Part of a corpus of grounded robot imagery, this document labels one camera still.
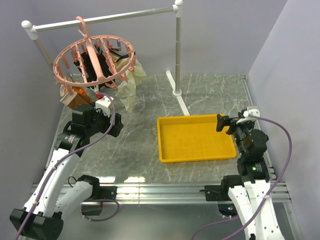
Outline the pale green white underwear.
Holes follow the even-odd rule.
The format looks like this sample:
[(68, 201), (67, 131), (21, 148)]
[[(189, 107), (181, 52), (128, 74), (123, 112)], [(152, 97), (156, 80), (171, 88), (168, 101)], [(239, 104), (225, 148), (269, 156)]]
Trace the pale green white underwear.
[(137, 85), (147, 77), (141, 63), (136, 59), (134, 71), (126, 70), (127, 81), (123, 80), (117, 87), (116, 97), (120, 99), (127, 112), (131, 112), (135, 107)]

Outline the pink round clip hanger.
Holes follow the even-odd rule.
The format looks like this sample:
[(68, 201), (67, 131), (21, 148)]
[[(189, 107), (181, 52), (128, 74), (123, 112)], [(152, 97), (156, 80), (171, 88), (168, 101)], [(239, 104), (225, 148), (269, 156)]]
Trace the pink round clip hanger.
[[(80, 21), (79, 33), (82, 39), (70, 44), (60, 52), (53, 62), (53, 73), (55, 80), (66, 87), (67, 92), (72, 92), (72, 87), (94, 87), (99, 90), (100, 85), (105, 85), (111, 89), (117, 89), (116, 80), (127, 81), (126, 70), (134, 71), (136, 54), (130, 42), (124, 38), (113, 35), (91, 35), (87, 24), (80, 16), (76, 17)], [(122, 43), (125, 46), (129, 56), (127, 65), (116, 72), (115, 65), (109, 50), (113, 48), (111, 40)], [(80, 71), (82, 82), (73, 82), (69, 77), (63, 74), (60, 63), (63, 63), (67, 69), (70, 68), (67, 54), (70, 53), (73, 64)]]

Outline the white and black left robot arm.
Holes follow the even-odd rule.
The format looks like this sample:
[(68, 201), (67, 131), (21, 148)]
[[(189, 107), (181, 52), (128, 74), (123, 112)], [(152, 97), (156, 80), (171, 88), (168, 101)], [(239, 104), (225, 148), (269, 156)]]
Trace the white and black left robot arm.
[(85, 200), (98, 203), (114, 203), (119, 211), (115, 195), (102, 192), (100, 180), (82, 175), (63, 197), (60, 197), (65, 181), (77, 165), (85, 149), (94, 145), (90, 138), (98, 133), (117, 137), (123, 124), (113, 102), (102, 107), (81, 104), (72, 112), (72, 119), (57, 136), (50, 163), (37, 188), (23, 208), (12, 210), (9, 219), (17, 230), (15, 236), (34, 240), (56, 240), (59, 238), (67, 217)]

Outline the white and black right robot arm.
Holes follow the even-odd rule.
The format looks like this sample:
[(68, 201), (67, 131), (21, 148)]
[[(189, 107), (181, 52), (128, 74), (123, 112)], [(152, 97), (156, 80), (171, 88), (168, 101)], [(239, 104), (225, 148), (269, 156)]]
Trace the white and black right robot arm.
[(234, 137), (240, 157), (237, 175), (224, 176), (220, 194), (231, 200), (247, 240), (283, 240), (271, 191), (274, 188), (264, 160), (269, 137), (255, 128), (257, 109), (243, 110), (237, 117), (217, 115), (216, 131)]

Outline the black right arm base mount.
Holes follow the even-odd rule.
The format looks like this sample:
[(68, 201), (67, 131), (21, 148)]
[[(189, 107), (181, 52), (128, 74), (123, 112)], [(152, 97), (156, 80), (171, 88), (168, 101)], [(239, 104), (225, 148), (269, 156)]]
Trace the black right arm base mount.
[(219, 213), (224, 217), (237, 217), (238, 212), (232, 200), (221, 185), (205, 185), (199, 192), (204, 193), (207, 202), (216, 202)]

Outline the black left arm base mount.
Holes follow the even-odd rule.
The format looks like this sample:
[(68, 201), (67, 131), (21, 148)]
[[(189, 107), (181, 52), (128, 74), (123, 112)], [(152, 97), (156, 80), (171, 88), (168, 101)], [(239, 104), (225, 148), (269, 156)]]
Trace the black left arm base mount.
[(98, 217), (103, 211), (109, 211), (111, 217), (118, 213), (120, 205), (116, 201), (117, 187), (105, 186), (94, 190), (93, 194), (81, 203), (81, 214), (85, 217)]

